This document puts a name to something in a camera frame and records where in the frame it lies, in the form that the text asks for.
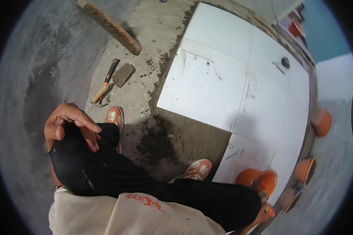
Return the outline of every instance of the hand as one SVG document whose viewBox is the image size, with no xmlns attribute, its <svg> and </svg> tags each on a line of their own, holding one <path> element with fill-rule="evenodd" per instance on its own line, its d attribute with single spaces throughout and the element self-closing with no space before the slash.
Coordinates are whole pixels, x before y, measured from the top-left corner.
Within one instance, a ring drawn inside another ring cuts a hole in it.
<svg viewBox="0 0 353 235">
<path fill-rule="evenodd" d="M 75 123 L 80 128 L 82 136 L 86 140 L 89 149 L 95 153 L 99 150 L 97 140 L 100 140 L 99 132 L 102 129 L 75 103 L 61 103 L 48 117 L 44 126 L 47 151 L 52 148 L 55 140 L 62 140 L 65 136 L 63 124 Z"/>
</svg>

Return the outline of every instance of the white shirt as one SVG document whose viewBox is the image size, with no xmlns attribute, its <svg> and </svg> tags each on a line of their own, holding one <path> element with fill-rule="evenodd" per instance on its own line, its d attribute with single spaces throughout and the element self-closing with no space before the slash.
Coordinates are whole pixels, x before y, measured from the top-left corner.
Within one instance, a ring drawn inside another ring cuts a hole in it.
<svg viewBox="0 0 353 235">
<path fill-rule="evenodd" d="M 225 234 L 218 223 L 201 211 L 163 202 L 145 193 L 122 193 L 118 199 L 83 197 L 60 187 L 54 199 L 48 219 L 55 235 Z"/>
</svg>

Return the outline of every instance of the sneaker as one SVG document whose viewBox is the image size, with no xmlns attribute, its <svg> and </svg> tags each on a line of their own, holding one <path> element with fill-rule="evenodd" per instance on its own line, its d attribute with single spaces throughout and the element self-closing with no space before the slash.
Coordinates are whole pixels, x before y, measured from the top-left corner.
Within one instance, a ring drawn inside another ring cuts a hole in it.
<svg viewBox="0 0 353 235">
<path fill-rule="evenodd" d="M 194 179 L 197 181 L 202 181 L 207 177 L 211 169 L 212 162 L 210 160 L 200 159 L 193 162 L 183 175 L 175 177 L 169 183 L 174 183 L 176 179 Z"/>
<path fill-rule="evenodd" d="M 124 127 L 124 112 L 122 107 L 112 106 L 108 109 L 107 115 L 105 117 L 105 123 L 114 123 L 119 129 L 119 134 L 122 133 Z M 116 152 L 122 154 L 122 145 L 119 140 Z"/>
</svg>

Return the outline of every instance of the white tile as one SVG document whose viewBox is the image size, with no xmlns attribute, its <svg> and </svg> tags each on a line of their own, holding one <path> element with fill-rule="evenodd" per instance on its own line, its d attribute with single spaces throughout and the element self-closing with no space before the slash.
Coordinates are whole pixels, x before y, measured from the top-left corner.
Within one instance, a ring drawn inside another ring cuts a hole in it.
<svg viewBox="0 0 353 235">
<path fill-rule="evenodd" d="M 185 40 L 173 60 L 157 107 L 230 131 L 245 81 L 245 63 Z"/>
<path fill-rule="evenodd" d="M 183 38 L 208 45 L 246 62 L 251 26 L 229 12 L 199 3 Z"/>
<path fill-rule="evenodd" d="M 277 173 L 277 185 L 268 203 L 273 205 L 284 190 L 298 159 L 299 151 L 278 146 L 270 169 Z"/>
<path fill-rule="evenodd" d="M 305 137 L 309 105 L 289 96 L 279 146 L 300 152 Z"/>
<path fill-rule="evenodd" d="M 287 109 L 287 90 L 268 74 L 249 69 L 248 88 L 233 133 L 278 144 Z"/>
<path fill-rule="evenodd" d="M 277 145 L 232 134 L 224 157 L 212 181 L 235 183 L 238 174 L 247 168 L 267 170 Z"/>
<path fill-rule="evenodd" d="M 293 57 L 289 58 L 289 96 L 304 104 L 309 103 L 309 74 Z"/>
<path fill-rule="evenodd" d="M 287 58 L 292 55 L 280 45 L 278 42 L 273 40 L 263 31 L 256 27 L 251 28 L 250 37 L 250 55 L 249 55 L 249 66 L 261 70 L 263 73 L 270 75 L 276 82 L 280 83 L 284 88 L 288 87 L 288 76 L 289 71 L 282 65 L 278 65 L 283 74 L 276 65 L 272 62 L 281 62 L 281 58 L 286 56 Z"/>
</svg>

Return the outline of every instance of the black pants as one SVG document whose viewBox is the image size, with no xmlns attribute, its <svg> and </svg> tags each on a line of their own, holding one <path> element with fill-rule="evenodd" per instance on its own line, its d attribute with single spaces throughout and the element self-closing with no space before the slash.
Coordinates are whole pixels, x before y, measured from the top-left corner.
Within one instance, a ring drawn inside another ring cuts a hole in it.
<svg viewBox="0 0 353 235">
<path fill-rule="evenodd" d="M 164 202 L 176 202 L 201 211 L 227 232 L 250 225 L 261 208 L 257 192 L 225 183 L 177 179 L 156 181 L 129 158 L 118 154 L 119 129 L 112 123 L 102 128 L 100 150 L 92 153 L 75 125 L 65 127 L 65 137 L 55 141 L 49 153 L 60 182 L 75 195 L 146 193 Z"/>
</svg>

